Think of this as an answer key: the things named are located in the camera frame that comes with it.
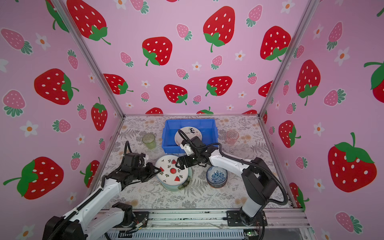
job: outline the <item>blue and white bowl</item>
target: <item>blue and white bowl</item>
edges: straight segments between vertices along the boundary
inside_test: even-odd
[[[228,172],[221,167],[212,166],[207,170],[207,181],[214,188],[223,187],[228,180]]]

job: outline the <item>blue plastic bin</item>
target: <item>blue plastic bin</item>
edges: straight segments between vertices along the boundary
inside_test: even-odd
[[[217,142],[218,132],[214,119],[172,119],[167,120],[163,129],[163,142],[161,147],[167,154],[185,153],[180,146],[176,145],[175,134],[182,127],[195,127],[203,136],[203,143],[208,145]]]

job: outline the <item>floral tablecloth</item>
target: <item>floral tablecloth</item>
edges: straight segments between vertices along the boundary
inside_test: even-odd
[[[274,164],[265,144],[263,133],[255,116],[127,116],[121,128],[117,141],[103,169],[103,175],[116,169],[123,156],[125,141],[129,141],[133,152],[149,155],[149,162],[155,164],[156,160],[164,156],[161,148],[162,131],[168,119],[206,119],[213,118],[218,129],[218,141],[223,145],[223,151],[243,159],[262,158],[270,170],[277,176]],[[228,130],[236,130],[240,137],[234,146],[226,144]],[[149,150],[142,143],[141,138],[152,133],[156,138],[156,148]],[[248,198],[241,177],[228,172],[227,184],[215,189],[206,180],[208,169],[193,166],[192,180],[181,191],[170,192],[166,190],[156,177],[145,183],[134,184],[126,187],[119,195],[115,196],[105,209],[109,209],[116,202],[125,202],[135,209],[234,209],[240,208]],[[283,195],[277,188],[272,197],[283,200]],[[290,207],[269,203],[266,208]]]

